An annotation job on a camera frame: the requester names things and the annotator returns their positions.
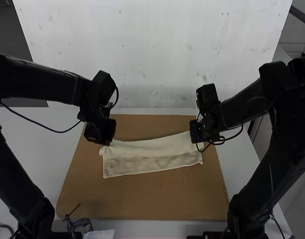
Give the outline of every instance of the wire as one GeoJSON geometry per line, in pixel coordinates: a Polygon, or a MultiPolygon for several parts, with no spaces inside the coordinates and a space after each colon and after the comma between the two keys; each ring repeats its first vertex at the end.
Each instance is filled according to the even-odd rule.
{"type": "Polygon", "coordinates": [[[75,127],[81,122],[81,120],[78,121],[76,124],[74,124],[72,127],[68,128],[67,130],[64,130],[64,131],[57,131],[57,130],[54,130],[54,129],[52,129],[52,128],[49,128],[49,127],[47,127],[47,126],[45,126],[45,125],[43,125],[43,124],[41,124],[41,123],[39,123],[39,122],[36,122],[36,121],[34,121],[34,120],[32,120],[32,119],[30,119],[30,118],[28,118],[28,117],[25,117],[25,116],[21,115],[20,113],[18,113],[18,112],[16,112],[16,111],[12,110],[10,107],[8,107],[8,106],[7,106],[6,104],[4,104],[3,102],[1,102],[0,104],[3,105],[3,106],[4,106],[8,111],[10,111],[11,113],[13,113],[13,114],[15,114],[15,115],[17,115],[17,116],[19,116],[19,117],[21,117],[21,118],[23,118],[23,119],[25,119],[25,120],[31,122],[31,123],[34,123],[34,124],[36,124],[36,125],[38,125],[38,126],[41,126],[42,128],[45,128],[45,129],[47,129],[47,130],[49,130],[49,131],[52,131],[52,132],[54,132],[54,133],[66,133],[66,132],[72,130],[73,128],[75,128],[75,127]]]}
{"type": "Polygon", "coordinates": [[[118,99],[119,99],[119,90],[116,86],[116,100],[115,100],[115,103],[111,106],[111,109],[117,104],[118,99]]]}
{"type": "Polygon", "coordinates": [[[211,143],[209,143],[203,150],[200,150],[199,147],[198,147],[198,143],[196,142],[196,147],[197,147],[197,149],[198,149],[198,151],[199,151],[200,153],[203,153],[204,151],[206,151],[207,148],[209,148],[210,145],[211,145],[211,143]]]}
{"type": "Polygon", "coordinates": [[[7,225],[7,224],[0,224],[0,228],[6,228],[9,230],[9,232],[13,235],[14,234],[14,229],[10,226],[10,225],[7,225]]]}
{"type": "Polygon", "coordinates": [[[270,210],[271,211],[270,211],[270,218],[271,218],[272,221],[274,221],[276,223],[276,225],[277,225],[277,227],[278,227],[278,229],[279,229],[283,239],[286,239],[286,237],[284,236],[283,231],[282,231],[282,229],[281,229],[277,219],[275,218],[275,216],[273,214],[273,178],[272,178],[271,162],[269,163],[269,168],[270,168],[270,182],[271,182],[271,200],[270,200],[270,203],[271,203],[270,210]]]}
{"type": "Polygon", "coordinates": [[[223,230],[220,239],[222,239],[223,235],[229,230],[229,227],[227,226],[225,230],[223,230]]]}
{"type": "Polygon", "coordinates": [[[18,233],[19,233],[19,230],[17,229],[15,231],[15,233],[13,233],[8,239],[13,239],[18,233]]]}

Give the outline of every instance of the white table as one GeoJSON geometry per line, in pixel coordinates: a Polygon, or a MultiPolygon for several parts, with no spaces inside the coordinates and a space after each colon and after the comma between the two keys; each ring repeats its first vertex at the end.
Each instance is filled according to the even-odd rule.
{"type": "MultiPolygon", "coordinates": [[[[124,108],[113,109],[113,114],[143,114],[143,115],[194,115],[196,109],[156,109],[156,108],[124,108]]],[[[234,135],[238,129],[222,133],[225,137],[234,135]]],[[[225,186],[229,199],[247,184],[253,172],[259,164],[259,159],[244,130],[238,137],[216,146],[225,186]]],[[[278,220],[286,238],[291,231],[286,219],[277,204],[274,214],[278,220]]],[[[204,231],[222,231],[226,223],[219,222],[187,222],[187,221],[136,221],[136,220],[93,220],[96,230],[115,229],[115,239],[119,238],[144,238],[166,237],[186,238],[188,235],[200,236],[204,231]]],[[[53,224],[56,231],[65,231],[65,225],[61,220],[53,224]]],[[[280,239],[281,234],[274,222],[266,224],[266,233],[270,239],[280,239]]]]}

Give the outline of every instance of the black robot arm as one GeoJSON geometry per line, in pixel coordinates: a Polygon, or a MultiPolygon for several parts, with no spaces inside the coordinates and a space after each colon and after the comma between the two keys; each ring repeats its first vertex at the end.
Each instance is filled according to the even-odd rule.
{"type": "Polygon", "coordinates": [[[67,71],[55,70],[0,54],[0,98],[29,98],[80,107],[78,119],[87,123],[87,140],[109,145],[116,122],[109,119],[114,91],[110,74],[99,71],[92,81],[67,71]]]}
{"type": "MultiPolygon", "coordinates": [[[[305,58],[288,66],[268,63],[260,78],[234,97],[220,102],[213,84],[197,90],[203,119],[190,122],[192,142],[223,141],[219,133],[269,113],[269,149],[247,185],[229,204],[228,228],[223,238],[265,238],[264,224],[272,208],[305,172],[305,58]]],[[[209,239],[220,238],[211,233],[209,239]]]]}
{"type": "MultiPolygon", "coordinates": [[[[109,102],[118,89],[108,73],[100,71],[92,81],[66,71],[59,71],[0,54],[0,102],[9,97],[42,99],[80,107],[77,118],[87,123],[85,137],[109,145],[116,121],[109,119],[109,102]]],[[[82,238],[69,220],[70,233],[53,233],[55,211],[50,201],[31,181],[7,145],[0,126],[0,198],[18,220],[16,239],[82,238]]],[[[74,225],[85,225],[82,219],[74,225]]]]}

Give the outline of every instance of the white towel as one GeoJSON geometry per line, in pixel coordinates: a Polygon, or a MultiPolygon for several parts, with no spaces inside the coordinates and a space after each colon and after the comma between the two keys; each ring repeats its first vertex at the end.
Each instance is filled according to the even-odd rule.
{"type": "Polygon", "coordinates": [[[100,149],[104,178],[164,171],[197,163],[202,155],[190,141],[189,132],[133,142],[113,140],[100,149]]]}

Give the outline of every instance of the white backdrop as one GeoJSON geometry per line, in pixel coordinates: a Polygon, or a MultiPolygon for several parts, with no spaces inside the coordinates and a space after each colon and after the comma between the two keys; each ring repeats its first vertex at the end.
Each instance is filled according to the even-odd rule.
{"type": "Polygon", "coordinates": [[[34,62],[93,79],[110,73],[118,107],[194,107],[220,100],[270,62],[291,0],[16,0],[34,62]]]}

